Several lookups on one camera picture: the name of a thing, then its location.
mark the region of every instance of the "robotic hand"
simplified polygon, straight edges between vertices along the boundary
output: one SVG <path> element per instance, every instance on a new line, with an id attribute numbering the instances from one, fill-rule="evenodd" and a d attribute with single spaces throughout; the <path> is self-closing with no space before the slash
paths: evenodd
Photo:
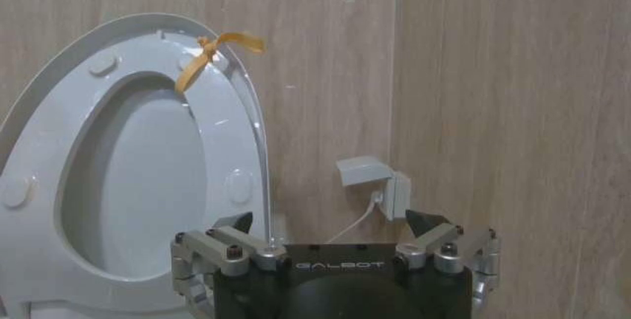
<path id="1" fill-rule="evenodd" d="M 414 211 L 403 244 L 269 246 L 252 214 L 172 241 L 173 290 L 197 319 L 467 319 L 499 284 L 500 239 Z"/>

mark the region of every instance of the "screw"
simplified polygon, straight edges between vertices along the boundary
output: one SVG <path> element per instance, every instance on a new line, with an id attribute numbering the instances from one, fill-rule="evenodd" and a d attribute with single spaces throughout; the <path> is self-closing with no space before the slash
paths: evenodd
<path id="1" fill-rule="evenodd" d="M 244 256 L 244 249 L 239 245 L 231 245 L 225 250 L 228 260 L 237 260 Z"/>
<path id="2" fill-rule="evenodd" d="M 458 247 L 454 243 L 444 243 L 440 247 L 440 252 L 444 255 L 456 256 L 458 255 Z"/>
<path id="3" fill-rule="evenodd" d="M 181 244 L 183 238 L 184 238 L 184 232 L 179 232 L 176 234 L 176 244 Z"/>

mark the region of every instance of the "metal bracket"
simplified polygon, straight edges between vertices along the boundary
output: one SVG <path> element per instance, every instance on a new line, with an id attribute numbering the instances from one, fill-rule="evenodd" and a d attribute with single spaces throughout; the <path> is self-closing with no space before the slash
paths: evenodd
<path id="1" fill-rule="evenodd" d="M 171 243 L 172 286 L 187 300 L 187 309 L 197 319 L 213 319 L 213 273 L 228 277 L 245 275 L 249 260 L 264 271 L 280 271 L 291 266 L 285 247 L 271 247 L 232 226 L 247 230 L 247 213 L 220 219 L 216 229 L 205 233 L 192 230 L 177 233 Z"/>
<path id="2" fill-rule="evenodd" d="M 395 260 L 406 270 L 423 268 L 431 255 L 435 268 L 447 275 L 460 273 L 466 266 L 471 269 L 474 316 L 479 316 L 486 297 L 500 283 L 500 239 L 495 231 L 484 228 L 464 234 L 462 227 L 444 222 L 424 231 L 414 242 L 396 244 Z"/>
<path id="3" fill-rule="evenodd" d="M 452 241 L 459 235 L 459 228 L 450 223 L 438 225 L 411 243 L 396 244 L 395 256 L 408 270 L 426 266 L 428 254 L 446 242 Z"/>

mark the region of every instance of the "toilet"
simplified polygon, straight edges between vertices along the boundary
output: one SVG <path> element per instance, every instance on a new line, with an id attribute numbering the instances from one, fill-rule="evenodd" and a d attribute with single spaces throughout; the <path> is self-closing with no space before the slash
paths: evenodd
<path id="1" fill-rule="evenodd" d="M 259 99 L 221 47 L 195 85 L 175 81 L 216 34 L 151 13 L 75 41 L 0 128 L 0 298 L 11 319 L 191 318 L 172 290 L 180 231 L 253 213 L 269 238 Z"/>

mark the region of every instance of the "wood grain wall panel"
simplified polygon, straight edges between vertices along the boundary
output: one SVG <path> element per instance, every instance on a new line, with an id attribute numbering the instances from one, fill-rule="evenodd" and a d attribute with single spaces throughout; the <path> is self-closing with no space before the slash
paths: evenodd
<path id="1" fill-rule="evenodd" d="M 419 42 L 400 43 L 392 161 L 418 209 L 502 234 L 490 317 L 570 318 L 611 0 L 428 1 L 402 0 Z"/>
<path id="2" fill-rule="evenodd" d="M 614 0 L 572 318 L 631 318 L 631 0 Z"/>
<path id="3" fill-rule="evenodd" d="M 0 118 L 56 52 L 141 12 L 264 38 L 264 55 L 236 52 L 263 104 L 277 224 L 293 241 L 324 241 L 368 201 L 343 189 L 335 160 L 388 158 L 395 0 L 0 0 Z M 347 239 L 387 234 L 375 214 Z"/>

